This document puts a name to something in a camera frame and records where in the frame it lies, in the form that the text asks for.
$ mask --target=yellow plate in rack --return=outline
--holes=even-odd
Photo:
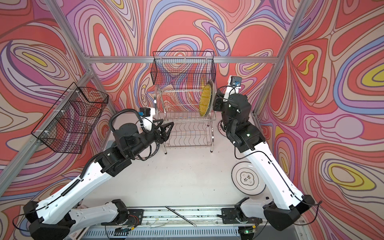
[[[203,92],[201,93],[201,98],[199,103],[200,117],[204,117],[207,114],[207,111],[209,109],[209,104],[211,102],[211,93],[212,93],[211,85],[207,84],[203,88]]]

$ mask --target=metal dish rack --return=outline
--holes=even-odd
[[[211,51],[153,52],[151,69],[158,117],[174,122],[165,150],[172,147],[210,147],[213,152],[216,120],[212,111],[216,68]],[[199,101],[205,85],[211,85],[211,101],[200,116]]]

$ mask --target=black mounting plate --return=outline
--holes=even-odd
[[[239,222],[236,220],[236,211],[235,208],[222,208],[221,209],[221,215],[223,218],[224,224],[239,224]],[[261,218],[258,217],[247,217],[246,219],[243,219],[242,222],[246,223],[253,223],[256,226],[263,222]]]
[[[128,209],[128,211],[129,211],[130,215],[136,216],[139,219],[139,223],[137,225],[141,225],[141,221],[143,219],[144,209]],[[133,225],[135,222],[137,222],[136,218],[130,216],[125,221],[125,223],[123,223],[122,225]],[[114,222],[103,222],[103,223],[101,223],[101,225],[103,225],[103,226],[104,225],[105,226],[117,226],[117,224]]]

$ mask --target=black wire mesh basket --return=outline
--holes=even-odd
[[[54,152],[80,154],[107,103],[106,93],[94,88],[77,87],[41,134],[34,135],[34,129],[32,135]]]
[[[216,79],[213,51],[154,51],[153,84],[174,89],[201,89]]]

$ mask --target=metal frame beam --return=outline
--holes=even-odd
[[[79,81],[77,82],[78,86],[85,86],[91,77],[91,73],[87,71]],[[60,101],[60,103],[55,107],[55,110],[60,110],[64,104],[69,100],[72,94],[67,93],[67,95]],[[53,111],[47,119],[42,123],[42,125],[37,129],[38,131],[44,130],[48,124],[53,120],[59,111]],[[10,161],[10,163],[5,166],[3,172],[0,175],[0,196],[7,190],[9,185],[13,182],[15,177],[23,169],[25,164],[29,161],[32,155],[35,153],[37,148],[42,144],[40,140],[31,136],[28,142],[22,147],[22,149],[16,154],[16,156]]]
[[[63,31],[64,37],[67,39],[67,41],[70,42],[72,48],[74,49],[77,58],[80,60],[80,62],[83,64],[85,69],[90,71],[92,73],[92,79],[93,83],[95,84],[97,90],[102,91],[104,93],[107,93],[104,86],[102,85],[99,77],[94,72],[93,68],[90,66],[90,64],[85,59],[85,52],[81,48],[81,45],[77,38],[75,37],[75,34],[73,33],[71,26],[69,25],[69,22],[67,21],[67,18],[65,17],[63,11],[61,10],[60,6],[57,4],[56,0],[45,0],[45,4],[48,6],[49,10],[51,11],[53,17],[55,18],[57,24]],[[116,109],[114,105],[111,103],[111,101],[108,101],[108,107],[111,110],[112,114],[116,113]]]
[[[152,63],[151,56],[86,56],[87,63]],[[277,63],[278,58],[272,56],[225,56],[214,57],[215,63]]]
[[[255,108],[252,110],[252,114],[254,116],[254,119],[257,120],[256,116],[256,109],[259,109],[265,98],[267,97],[269,91],[271,90],[272,84],[274,80],[277,77],[277,74],[280,70],[281,65],[284,62],[284,57],[288,52],[288,49],[293,41],[293,38],[295,37],[295,34],[301,24],[301,21],[306,13],[306,10],[312,0],[301,0],[299,3],[299,6],[297,7],[296,13],[293,17],[293,20],[291,22],[291,25],[287,31],[287,35],[285,36],[283,43],[280,47],[279,54],[278,54],[278,60],[276,64],[272,66],[271,71],[269,72],[268,78],[265,80],[264,86],[262,87],[262,90],[260,92],[259,97],[257,98],[257,102],[255,104]]]

